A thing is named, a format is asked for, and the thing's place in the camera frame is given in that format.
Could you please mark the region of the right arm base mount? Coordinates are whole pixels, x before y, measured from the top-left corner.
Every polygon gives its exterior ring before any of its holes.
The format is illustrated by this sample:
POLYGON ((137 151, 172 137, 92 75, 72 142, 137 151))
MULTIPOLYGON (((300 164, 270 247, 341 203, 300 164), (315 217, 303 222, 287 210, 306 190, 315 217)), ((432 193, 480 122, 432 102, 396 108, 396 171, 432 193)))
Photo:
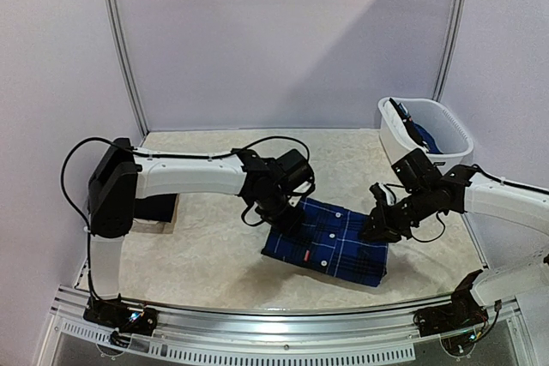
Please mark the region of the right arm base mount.
POLYGON ((477 270, 469 273, 450 295, 450 302, 417 310, 413 315, 413 324, 418 328, 421 337, 447 333, 463 327, 483 323, 481 331, 471 338, 473 343, 483 339, 497 324, 503 303, 501 299, 494 302, 495 316, 488 324, 489 315, 486 303, 480 303, 473 296, 473 288, 480 284, 480 275, 486 273, 477 270))

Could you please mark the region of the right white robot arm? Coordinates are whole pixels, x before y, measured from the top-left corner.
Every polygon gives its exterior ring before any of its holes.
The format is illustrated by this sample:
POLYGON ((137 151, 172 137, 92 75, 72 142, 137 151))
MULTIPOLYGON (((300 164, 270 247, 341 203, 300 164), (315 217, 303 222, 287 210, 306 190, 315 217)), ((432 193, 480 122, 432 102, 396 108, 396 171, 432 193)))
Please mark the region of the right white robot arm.
MULTIPOLYGON (((407 196, 398 200, 384 185, 371 186, 376 206, 359 234, 366 242, 409 239, 422 220, 440 212, 483 214, 548 232, 546 189, 494 177, 478 165, 458 164, 442 173, 420 149, 391 168, 407 196)), ((449 327, 461 328, 475 317, 477 305, 489 306, 547 284, 548 249, 543 247, 518 263, 471 275, 461 288, 465 295, 444 308, 443 320, 449 327)))

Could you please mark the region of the blue plaid shirt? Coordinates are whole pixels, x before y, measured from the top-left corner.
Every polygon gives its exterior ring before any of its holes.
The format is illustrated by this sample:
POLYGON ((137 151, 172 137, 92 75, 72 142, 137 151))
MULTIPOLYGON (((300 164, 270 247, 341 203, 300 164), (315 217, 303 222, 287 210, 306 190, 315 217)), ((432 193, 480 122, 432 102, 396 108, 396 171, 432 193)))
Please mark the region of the blue plaid shirt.
POLYGON ((387 243, 363 241, 367 214, 305 198, 302 225, 289 233, 271 229, 261 254, 277 261, 370 287, 387 273, 387 243))

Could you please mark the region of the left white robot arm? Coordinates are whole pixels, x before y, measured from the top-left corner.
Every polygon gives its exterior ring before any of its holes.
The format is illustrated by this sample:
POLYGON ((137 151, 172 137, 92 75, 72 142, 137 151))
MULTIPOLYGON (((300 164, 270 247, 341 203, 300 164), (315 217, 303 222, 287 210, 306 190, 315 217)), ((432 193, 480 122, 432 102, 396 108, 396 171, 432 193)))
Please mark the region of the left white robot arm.
POLYGON ((88 181, 88 285, 95 314, 110 327, 127 320, 117 300, 124 238, 135 219, 136 202, 195 193, 234 195, 262 223, 291 231, 304 220, 301 199, 316 189, 310 154, 291 149, 262 157, 251 146, 226 153, 163 153, 111 142, 88 181))

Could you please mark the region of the black t-shirt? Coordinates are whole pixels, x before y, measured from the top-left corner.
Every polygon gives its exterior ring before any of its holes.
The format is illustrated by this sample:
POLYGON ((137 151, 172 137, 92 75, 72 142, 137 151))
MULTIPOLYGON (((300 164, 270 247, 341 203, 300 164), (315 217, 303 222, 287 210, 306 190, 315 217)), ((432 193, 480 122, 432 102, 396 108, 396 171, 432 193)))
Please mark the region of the black t-shirt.
POLYGON ((135 199, 131 195, 108 194, 89 196, 88 211, 92 218, 109 223, 144 219, 169 223, 176 207, 176 194, 154 195, 135 199))

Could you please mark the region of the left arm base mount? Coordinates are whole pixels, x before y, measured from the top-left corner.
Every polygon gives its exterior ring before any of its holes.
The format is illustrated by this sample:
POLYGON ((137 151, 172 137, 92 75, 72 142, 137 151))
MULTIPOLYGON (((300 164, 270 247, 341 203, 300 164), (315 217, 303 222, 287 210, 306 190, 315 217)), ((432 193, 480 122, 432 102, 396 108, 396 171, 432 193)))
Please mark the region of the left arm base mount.
POLYGON ((147 305, 126 303, 120 296, 104 299, 91 292, 83 319, 119 333, 152 336, 159 314, 157 309, 147 305))

